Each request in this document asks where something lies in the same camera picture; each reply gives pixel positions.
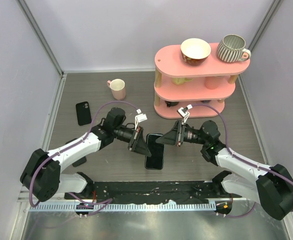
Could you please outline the black phone under arm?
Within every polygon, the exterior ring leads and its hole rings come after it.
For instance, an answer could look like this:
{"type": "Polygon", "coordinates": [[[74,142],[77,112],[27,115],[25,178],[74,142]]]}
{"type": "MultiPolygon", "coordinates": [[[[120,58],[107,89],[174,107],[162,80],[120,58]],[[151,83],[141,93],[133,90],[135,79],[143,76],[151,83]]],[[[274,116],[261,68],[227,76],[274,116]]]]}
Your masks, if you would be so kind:
{"type": "MultiPolygon", "coordinates": [[[[67,145],[67,144],[69,144],[69,143],[71,143],[71,142],[73,142],[75,140],[76,140],[76,138],[71,139],[71,140],[67,141],[65,144],[67,145]]],[[[86,162],[87,162],[87,158],[86,158],[86,156],[84,156],[84,157],[78,159],[77,161],[75,161],[74,163],[72,163],[72,166],[74,168],[76,168],[76,167],[78,167],[78,166],[80,166],[80,165],[82,165],[82,164],[84,164],[86,162]]]]}

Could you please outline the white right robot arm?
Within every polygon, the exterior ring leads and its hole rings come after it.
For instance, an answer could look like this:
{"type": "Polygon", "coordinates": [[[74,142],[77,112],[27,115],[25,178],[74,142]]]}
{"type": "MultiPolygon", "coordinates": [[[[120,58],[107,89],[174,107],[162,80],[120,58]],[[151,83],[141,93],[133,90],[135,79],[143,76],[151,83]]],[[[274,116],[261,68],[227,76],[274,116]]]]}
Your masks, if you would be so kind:
{"type": "Polygon", "coordinates": [[[181,146],[200,144],[202,157],[209,163],[224,168],[212,185],[215,196],[222,198],[235,194],[261,205],[272,218],[282,220],[293,212],[293,178],[282,165],[270,166],[251,160],[233,151],[227,141],[220,141],[217,124],[205,121],[199,129],[189,126],[189,104],[177,112],[182,117],[174,127],[157,139],[158,144],[181,146]]]}

